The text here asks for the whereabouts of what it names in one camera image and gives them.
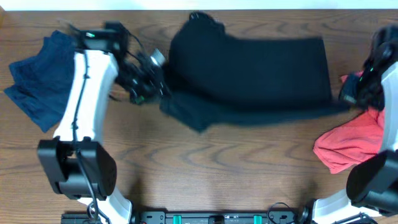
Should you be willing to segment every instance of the clothing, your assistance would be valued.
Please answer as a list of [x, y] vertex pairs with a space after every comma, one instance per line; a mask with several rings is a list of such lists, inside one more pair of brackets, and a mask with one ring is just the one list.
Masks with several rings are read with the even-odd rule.
[[332, 174], [337, 174], [375, 156], [382, 144], [383, 130], [384, 111], [369, 108], [354, 120], [320, 136], [313, 151]]
[[216, 123], [262, 125], [347, 110], [331, 96], [321, 38], [237, 39], [206, 14], [170, 45], [160, 109], [196, 131]]
[[15, 84], [4, 90], [43, 132], [62, 119], [75, 73], [73, 39], [59, 31], [44, 38], [35, 57], [10, 64]]

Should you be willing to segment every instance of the wood grain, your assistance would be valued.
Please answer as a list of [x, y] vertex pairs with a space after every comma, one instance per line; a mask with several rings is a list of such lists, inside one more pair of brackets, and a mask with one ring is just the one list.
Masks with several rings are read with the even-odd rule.
[[[321, 35], [331, 87], [361, 68], [371, 36], [396, 22], [397, 11], [294, 10], [210, 11], [242, 38]], [[65, 211], [84, 206], [55, 195], [36, 156], [39, 139], [50, 139], [2, 92], [14, 81], [11, 62], [37, 54], [42, 39], [60, 26], [82, 29], [120, 20], [148, 50], [167, 55], [188, 11], [8, 12], [0, 29], [0, 223], [59, 223]], [[274, 202], [293, 207], [345, 187], [349, 171], [331, 175], [312, 152], [325, 131], [354, 118], [350, 111], [320, 119], [258, 128], [219, 125], [203, 134], [163, 115], [158, 106], [110, 102], [104, 147], [118, 165], [118, 186], [138, 207], [172, 210], [265, 210]], [[397, 223], [382, 218], [380, 223]]]
[[0, 6], [0, 28], [1, 28], [2, 20], [4, 19], [5, 13], [6, 12], [4, 11], [4, 9]]

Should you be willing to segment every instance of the red cloth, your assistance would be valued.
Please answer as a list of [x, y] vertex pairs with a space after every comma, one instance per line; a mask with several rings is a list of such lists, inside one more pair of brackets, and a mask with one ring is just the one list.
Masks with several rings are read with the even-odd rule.
[[370, 108], [354, 120], [320, 136], [313, 151], [332, 174], [337, 174], [376, 155], [381, 147], [383, 129], [384, 111]]

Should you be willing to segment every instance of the green connector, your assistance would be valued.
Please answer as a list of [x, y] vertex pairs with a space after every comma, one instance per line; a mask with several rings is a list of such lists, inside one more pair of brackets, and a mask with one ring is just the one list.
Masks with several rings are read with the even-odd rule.
[[262, 216], [255, 215], [254, 216], [254, 224], [262, 224]]
[[181, 215], [174, 215], [174, 216], [173, 216], [173, 224], [182, 224], [182, 217], [181, 217]]

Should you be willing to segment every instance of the blue cloth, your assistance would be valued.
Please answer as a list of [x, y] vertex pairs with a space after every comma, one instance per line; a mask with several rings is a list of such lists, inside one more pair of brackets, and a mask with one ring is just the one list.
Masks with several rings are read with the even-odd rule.
[[10, 64], [15, 84], [6, 95], [43, 132], [62, 119], [75, 73], [73, 38], [59, 31], [44, 37], [38, 55]]

